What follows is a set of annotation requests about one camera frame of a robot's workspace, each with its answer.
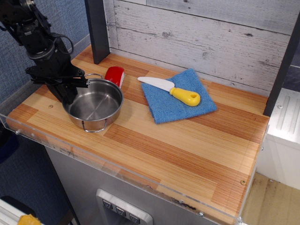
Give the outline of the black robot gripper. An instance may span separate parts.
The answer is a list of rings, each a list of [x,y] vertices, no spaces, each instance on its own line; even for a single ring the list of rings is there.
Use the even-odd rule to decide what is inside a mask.
[[[28,55],[35,65],[25,72],[34,83],[46,84],[60,102],[72,104],[78,93],[76,88],[88,87],[84,71],[71,63],[70,53],[61,38],[47,43],[50,46],[44,52]]]

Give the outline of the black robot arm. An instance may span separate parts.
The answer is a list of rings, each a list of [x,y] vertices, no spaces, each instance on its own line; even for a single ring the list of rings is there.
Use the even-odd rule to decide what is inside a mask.
[[[44,84],[61,102],[72,104],[78,88],[87,88],[85,72],[71,63],[72,51],[32,0],[2,0],[1,30],[8,31],[35,65],[26,68],[34,84]]]

